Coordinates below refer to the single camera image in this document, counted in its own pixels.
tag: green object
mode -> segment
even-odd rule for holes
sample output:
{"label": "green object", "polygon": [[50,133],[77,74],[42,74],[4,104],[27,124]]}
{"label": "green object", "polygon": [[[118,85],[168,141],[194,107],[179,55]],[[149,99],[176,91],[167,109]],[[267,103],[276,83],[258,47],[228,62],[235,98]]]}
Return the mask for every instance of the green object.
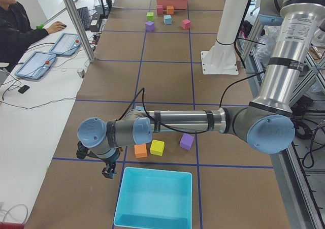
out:
{"label": "green object", "polygon": [[153,12],[147,12],[147,21],[154,22]]}
{"label": "green object", "polygon": [[36,26],[36,29],[42,29],[44,27],[44,24],[41,24],[39,26]]}

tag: black phone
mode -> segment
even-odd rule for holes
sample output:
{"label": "black phone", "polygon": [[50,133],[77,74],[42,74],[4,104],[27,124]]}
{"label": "black phone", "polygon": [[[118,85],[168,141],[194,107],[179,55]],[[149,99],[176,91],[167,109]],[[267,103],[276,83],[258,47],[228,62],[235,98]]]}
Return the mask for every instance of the black phone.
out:
{"label": "black phone", "polygon": [[22,87],[18,90],[18,92],[20,92],[20,93],[25,93],[28,89],[29,89],[29,86],[24,85],[24,86],[22,86]]}

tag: black jacket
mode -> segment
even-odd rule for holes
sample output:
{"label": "black jacket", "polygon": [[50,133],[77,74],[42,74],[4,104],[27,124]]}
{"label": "black jacket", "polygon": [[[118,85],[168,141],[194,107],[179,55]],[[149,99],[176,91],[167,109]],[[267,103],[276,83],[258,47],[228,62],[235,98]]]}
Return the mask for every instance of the black jacket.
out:
{"label": "black jacket", "polygon": [[0,62],[9,63],[7,70],[11,72],[28,47],[48,33],[45,29],[31,29],[27,13],[19,2],[9,8],[12,14],[0,7]]}

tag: yellow cube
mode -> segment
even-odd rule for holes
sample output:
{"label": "yellow cube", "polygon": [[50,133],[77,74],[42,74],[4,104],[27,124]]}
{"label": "yellow cube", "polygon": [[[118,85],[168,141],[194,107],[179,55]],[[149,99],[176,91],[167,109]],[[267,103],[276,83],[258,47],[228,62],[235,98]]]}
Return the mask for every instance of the yellow cube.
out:
{"label": "yellow cube", "polygon": [[150,146],[150,153],[154,155],[162,156],[164,152],[165,142],[159,140],[152,140]]}

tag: green cube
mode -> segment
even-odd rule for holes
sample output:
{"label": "green cube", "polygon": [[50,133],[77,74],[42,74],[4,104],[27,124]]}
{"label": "green cube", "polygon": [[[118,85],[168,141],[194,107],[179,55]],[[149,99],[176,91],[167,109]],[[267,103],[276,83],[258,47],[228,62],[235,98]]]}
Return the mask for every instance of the green cube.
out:
{"label": "green cube", "polygon": [[147,21],[154,22],[153,12],[147,12]]}

